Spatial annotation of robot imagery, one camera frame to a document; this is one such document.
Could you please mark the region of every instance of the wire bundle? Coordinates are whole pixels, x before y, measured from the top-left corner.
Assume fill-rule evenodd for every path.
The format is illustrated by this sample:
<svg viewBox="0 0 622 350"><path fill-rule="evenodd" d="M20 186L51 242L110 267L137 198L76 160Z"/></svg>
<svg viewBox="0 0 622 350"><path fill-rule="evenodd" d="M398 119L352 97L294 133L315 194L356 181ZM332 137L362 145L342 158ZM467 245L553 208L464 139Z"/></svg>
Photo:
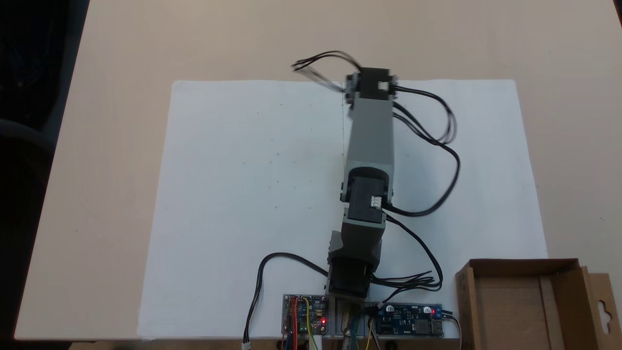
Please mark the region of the wire bundle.
<svg viewBox="0 0 622 350"><path fill-rule="evenodd" d="M421 244L421 247L425 250L426 254L432 261L432 265L434 266L437 275L439 276L439 280L435 281L433 276L428 276L432 271L426 271L422 273L418 273L416 275L406 276L406 277L393 277L393 278L378 278L376 275L371 275L371 282L376 285L388 286L396 288L391 295L389 295L385 300L383 300L380 304L378 304L378 308L380 308L384 303L389 301L392 297L396 296L399 293L407 290L427 290L427 291L438 291L443 287L443 270L440 267L439 262L434 257L434 254L430 251L428 246L424 243L424 241L411 229L406 227L404 224L396 220L391 215L387 214L387 221L393 224L398 225L404 231L406 231L412 238L416 239L416 241Z"/></svg>
<svg viewBox="0 0 622 350"><path fill-rule="evenodd" d="M458 156L458 153L456 153L453 149L447 146L447 143L450 143L455 139L457 126L455 122L455 116L453 115L452 110L449 108L449 106L447 106L447 104L445 103L445 101L443 101L442 98L434 95L433 93L423 92L421 90L408 89L408 91L406 92L426 93L429 95L424 95L424 96L428 96L428 97L434 96L433 97L434 99L441 101L441 104L445 106L445 109L447 111L448 121L447 121L447 127L445 129L445 132L439 139L435 139L434 137L432 137L432 135L430 135L430 133L428 133L428 131L421 125L421 123L419 123L417 118L415 118L415 116L412 115L412 113L410 113L406 108L404 108L402 105L400 105L397 102L393 103L393 107L397 109L399 112L403 113L405 116L401 115L400 113L393 113L393 117L403 122L404 124L406 124L406 126L408 126L408 128L411 129L412 132L415 133L415 135L420 137L422 140L428 142L431 145L441 147L442 149L447 151L449 154L451 154L456 160L456 171L453 174L453 179L451 183L449 184L447 190L445 190L445 193L443 193L441 198L428 209L420 211L420 212L409 212L409 211L394 207L393 205L389 203L383 203L383 209L386 209L395 214L404 215L408 217L419 217L419 216L426 216L426 215L429 215L435 212L447 200L449 195L452 193L453 188L456 186L456 182L458 182L458 175L460 174L460 157Z"/></svg>
<svg viewBox="0 0 622 350"><path fill-rule="evenodd" d="M292 69L294 70L294 72L302 74L305 77L313 80L314 82L317 82L318 84L329 88L330 90L343 93L344 90L341 86L331 82L328 78L324 77L322 74L320 74L320 72L311 67L312 63L326 57L337 57L345 60L346 62L356 67L356 69L358 69L359 71L362 68L361 65L354 59L354 57L348 55L344 51L332 50L322 52L321 54L317 54L306 59L298 60L294 62L294 64L292 64Z"/></svg>

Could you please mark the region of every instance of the brown cardboard box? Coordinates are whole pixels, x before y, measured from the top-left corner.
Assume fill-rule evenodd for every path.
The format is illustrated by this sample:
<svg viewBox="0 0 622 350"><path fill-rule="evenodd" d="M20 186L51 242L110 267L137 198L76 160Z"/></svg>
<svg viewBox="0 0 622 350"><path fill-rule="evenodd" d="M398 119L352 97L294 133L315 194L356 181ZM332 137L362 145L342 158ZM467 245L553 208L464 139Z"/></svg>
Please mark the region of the brown cardboard box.
<svg viewBox="0 0 622 350"><path fill-rule="evenodd" d="M577 259L473 259L456 282L463 350L622 349L609 275L588 273Z"/></svg>

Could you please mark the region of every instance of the voltage regulator board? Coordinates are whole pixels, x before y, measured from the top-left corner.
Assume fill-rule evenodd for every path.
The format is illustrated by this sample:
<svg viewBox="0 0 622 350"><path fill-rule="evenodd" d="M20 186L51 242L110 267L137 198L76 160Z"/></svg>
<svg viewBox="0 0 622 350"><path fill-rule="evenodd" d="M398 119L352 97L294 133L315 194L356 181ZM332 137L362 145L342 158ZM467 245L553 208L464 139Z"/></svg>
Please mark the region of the voltage regulator board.
<svg viewBox="0 0 622 350"><path fill-rule="evenodd" d="M328 330L328 297L325 295L284 295L281 329L285 332L291 331L295 317L298 332L307 332L307 303L305 299L309 301L311 331L313 334L325 334Z"/></svg>
<svg viewBox="0 0 622 350"><path fill-rule="evenodd" d="M379 335L443 336L443 306L441 304L383 305L374 319Z"/></svg>

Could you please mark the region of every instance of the table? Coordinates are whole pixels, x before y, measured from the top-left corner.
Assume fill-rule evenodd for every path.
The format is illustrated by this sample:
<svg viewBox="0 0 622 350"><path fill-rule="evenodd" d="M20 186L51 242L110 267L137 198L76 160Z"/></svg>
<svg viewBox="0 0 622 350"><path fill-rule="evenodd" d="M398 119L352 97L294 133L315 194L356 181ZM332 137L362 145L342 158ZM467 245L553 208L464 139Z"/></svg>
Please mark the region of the table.
<svg viewBox="0 0 622 350"><path fill-rule="evenodd" d="M621 303L620 35L610 0L92 0L16 338L137 338L172 82L300 80L284 67L325 49L516 79L549 256L609 272Z"/></svg>

